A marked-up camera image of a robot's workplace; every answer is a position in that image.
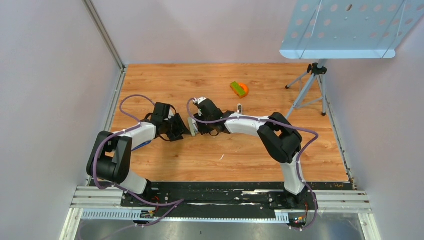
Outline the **grey tripod stand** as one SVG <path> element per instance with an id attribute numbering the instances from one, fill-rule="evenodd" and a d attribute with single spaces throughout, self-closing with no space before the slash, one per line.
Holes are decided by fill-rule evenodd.
<path id="1" fill-rule="evenodd" d="M 291 113 L 295 109 L 304 108 L 319 101 L 321 101 L 322 103 L 321 115 L 322 116 L 327 115 L 328 107 L 327 107 L 327 97 L 326 97 L 326 73 L 328 70 L 325 67 L 327 61 L 328 61 L 327 59 L 320 59 L 318 62 L 309 64 L 306 71 L 303 74 L 301 74 L 299 77 L 297 77 L 295 80 L 293 80 L 291 83 L 285 86 L 285 88 L 288 90 L 295 83 L 299 83 L 299 94 L 285 116 L 287 119 L 290 117 Z M 307 103 L 304 103 L 304 100 L 314 82 L 317 82 L 318 84 L 318 87 L 320 90 L 320 97 L 312 101 L 309 101 Z"/>

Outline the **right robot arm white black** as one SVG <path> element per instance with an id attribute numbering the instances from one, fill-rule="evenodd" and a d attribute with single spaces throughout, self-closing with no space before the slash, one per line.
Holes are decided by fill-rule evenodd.
<path id="1" fill-rule="evenodd" d="M 193 116 L 201 135 L 216 131 L 218 134 L 244 134 L 258 137 L 272 159 L 280 163 L 284 176 L 286 204 L 298 209 L 306 201 L 305 184 L 300 177 L 302 171 L 297 157 L 302 149 L 302 136 L 280 113 L 270 116 L 253 117 L 234 111 L 222 112 L 212 100 L 205 97 L 195 98 L 193 104 L 198 113 Z"/>

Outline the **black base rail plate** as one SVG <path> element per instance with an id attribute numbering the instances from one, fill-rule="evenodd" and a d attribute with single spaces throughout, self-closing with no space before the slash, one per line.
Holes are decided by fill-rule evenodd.
<path id="1" fill-rule="evenodd" d="M 287 200 L 282 182 L 165 182 L 152 183 L 151 205 L 118 188 L 80 187 L 73 205 L 88 209 L 146 211 L 149 217 L 273 218 L 287 213 L 289 221 L 308 221 L 323 213 L 356 213 L 367 200 L 347 182 L 312 182 L 304 200 Z"/>

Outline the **beige grey stapler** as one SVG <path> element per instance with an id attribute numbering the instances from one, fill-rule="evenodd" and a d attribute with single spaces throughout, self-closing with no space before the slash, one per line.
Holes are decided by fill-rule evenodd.
<path id="1" fill-rule="evenodd" d="M 191 136 L 195 137 L 199 133 L 197 122 L 192 117 L 188 117 L 187 121 Z"/>

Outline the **small silver stapler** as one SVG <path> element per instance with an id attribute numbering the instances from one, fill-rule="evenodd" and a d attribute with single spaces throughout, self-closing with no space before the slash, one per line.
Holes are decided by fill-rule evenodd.
<path id="1" fill-rule="evenodd" d="M 240 103 L 237 104 L 237 113 L 238 114 L 242 114 L 243 113 L 243 106 Z"/>

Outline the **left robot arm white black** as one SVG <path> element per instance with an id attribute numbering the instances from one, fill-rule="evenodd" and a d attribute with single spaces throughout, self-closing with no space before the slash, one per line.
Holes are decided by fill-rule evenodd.
<path id="1" fill-rule="evenodd" d="M 135 126 L 121 132 L 101 131 L 94 143 L 86 172 L 133 192 L 135 202 L 142 207 L 149 206 L 153 201 L 151 182 L 130 170 L 133 150 L 163 135 L 166 135 L 165 141 L 174 142 L 190 134 L 174 106 L 157 102 L 153 112 Z"/>

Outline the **green orange tape dispenser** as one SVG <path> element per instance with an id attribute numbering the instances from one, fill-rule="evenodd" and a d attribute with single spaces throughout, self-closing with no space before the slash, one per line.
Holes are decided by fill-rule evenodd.
<path id="1" fill-rule="evenodd" d="M 249 94 L 249 88 L 246 84 L 241 82 L 233 81 L 230 84 L 230 88 L 233 90 L 233 92 L 239 97 L 244 98 Z"/>

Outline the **light blue perforated tray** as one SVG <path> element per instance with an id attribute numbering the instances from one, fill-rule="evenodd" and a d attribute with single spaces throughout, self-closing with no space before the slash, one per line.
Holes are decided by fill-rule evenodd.
<path id="1" fill-rule="evenodd" d="M 292 60 L 391 59 L 422 0 L 299 0 L 280 47 Z"/>

